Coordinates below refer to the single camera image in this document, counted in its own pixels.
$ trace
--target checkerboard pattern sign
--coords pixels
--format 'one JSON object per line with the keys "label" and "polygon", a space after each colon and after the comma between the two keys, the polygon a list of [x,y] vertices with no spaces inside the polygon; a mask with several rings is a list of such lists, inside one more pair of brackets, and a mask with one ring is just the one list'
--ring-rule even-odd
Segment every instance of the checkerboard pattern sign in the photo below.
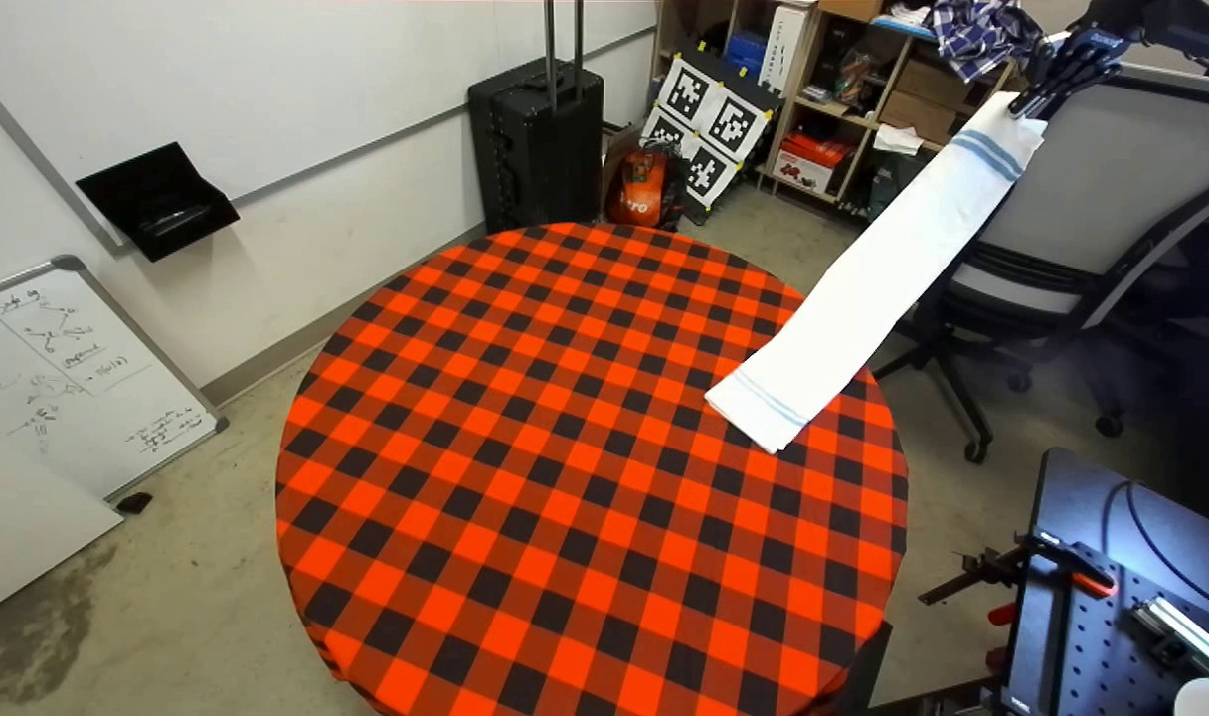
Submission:
{"label": "checkerboard pattern sign", "polygon": [[749,105],[724,81],[676,56],[645,118],[639,146],[689,161],[685,193],[713,210],[766,118],[766,107]]}
{"label": "checkerboard pattern sign", "polygon": [[386,711],[795,711],[903,559],[860,374],[782,453],[702,389],[798,293],[702,244],[554,223],[386,283],[281,431],[279,553],[327,666]]}

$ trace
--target white wall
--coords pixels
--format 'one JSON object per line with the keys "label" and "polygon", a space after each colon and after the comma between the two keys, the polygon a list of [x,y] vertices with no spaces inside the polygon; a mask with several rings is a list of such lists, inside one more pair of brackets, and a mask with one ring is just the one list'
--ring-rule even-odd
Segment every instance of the white wall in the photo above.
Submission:
{"label": "white wall", "polygon": [[[608,122],[645,116],[649,59],[651,36],[592,59]],[[208,388],[478,228],[469,122],[452,116],[237,210],[229,231],[164,262],[114,259],[0,132],[0,283],[50,254],[81,254],[157,352]]]}

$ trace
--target white cloth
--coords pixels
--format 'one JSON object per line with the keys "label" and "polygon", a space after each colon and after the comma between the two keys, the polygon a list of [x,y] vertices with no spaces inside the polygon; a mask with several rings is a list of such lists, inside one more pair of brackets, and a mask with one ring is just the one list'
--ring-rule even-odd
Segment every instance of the white cloth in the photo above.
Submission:
{"label": "white cloth", "polygon": [[834,259],[791,323],[709,389],[709,402],[766,453],[863,369],[891,325],[979,234],[1040,146],[1040,122],[998,91],[913,185]]}

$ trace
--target red and black checkered tablecloth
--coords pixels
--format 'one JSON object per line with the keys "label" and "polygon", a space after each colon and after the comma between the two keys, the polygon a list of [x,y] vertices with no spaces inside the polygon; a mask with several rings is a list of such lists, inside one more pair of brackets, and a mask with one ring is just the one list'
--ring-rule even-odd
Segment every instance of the red and black checkered tablecloth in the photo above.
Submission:
{"label": "red and black checkered tablecloth", "polygon": [[327,666],[424,716],[795,711],[838,690],[908,547],[891,411],[860,374],[773,458],[702,402],[795,307],[694,240],[575,223],[370,293],[279,458]]}

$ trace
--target office chair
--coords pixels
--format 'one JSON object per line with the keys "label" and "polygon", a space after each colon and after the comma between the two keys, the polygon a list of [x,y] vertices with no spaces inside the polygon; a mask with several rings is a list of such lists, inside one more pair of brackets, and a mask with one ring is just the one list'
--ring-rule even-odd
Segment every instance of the office chair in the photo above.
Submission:
{"label": "office chair", "polygon": [[[1209,223],[1192,228],[1104,317],[1101,339],[1135,352],[1158,381],[1180,381],[1186,343],[1209,348]],[[1099,417],[1123,435],[1123,407]]]}
{"label": "office chair", "polygon": [[903,323],[913,348],[873,374],[940,365],[970,431],[967,461],[983,461],[994,435],[953,357],[1001,353],[1027,388],[1205,218],[1209,81],[1123,68],[1056,107],[1027,178]]}

